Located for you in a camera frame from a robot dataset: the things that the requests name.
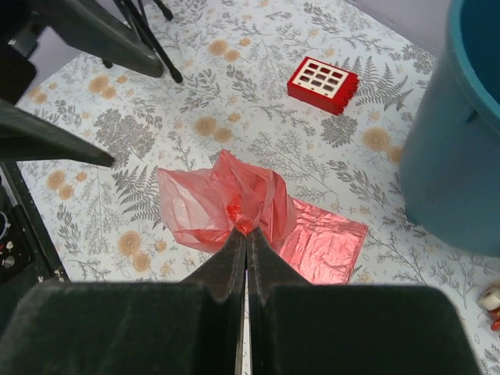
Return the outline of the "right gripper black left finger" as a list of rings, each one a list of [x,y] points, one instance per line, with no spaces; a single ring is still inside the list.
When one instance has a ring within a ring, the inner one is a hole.
[[[1,339],[4,374],[239,374],[245,237],[177,283],[45,282]]]

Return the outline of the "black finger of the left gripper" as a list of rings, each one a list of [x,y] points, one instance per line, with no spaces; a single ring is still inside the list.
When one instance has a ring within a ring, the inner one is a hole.
[[[128,23],[96,1],[8,1],[7,55],[28,60],[44,29],[53,29],[70,47],[149,77],[163,64],[141,40],[139,19],[129,1],[116,1]]]
[[[114,158],[91,143],[1,101],[3,162],[68,159],[111,167]]]

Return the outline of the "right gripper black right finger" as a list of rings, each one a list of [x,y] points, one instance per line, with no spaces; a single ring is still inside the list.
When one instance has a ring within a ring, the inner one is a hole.
[[[254,374],[478,374],[455,306],[419,285],[314,285],[247,238]]]

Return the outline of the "red plastic trash bag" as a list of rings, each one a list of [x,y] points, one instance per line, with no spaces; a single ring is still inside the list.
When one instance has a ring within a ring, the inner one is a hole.
[[[232,230],[262,230],[271,248],[313,284],[345,284],[368,228],[288,194],[277,172],[223,150],[213,167],[159,168],[159,213],[175,241],[218,252]]]

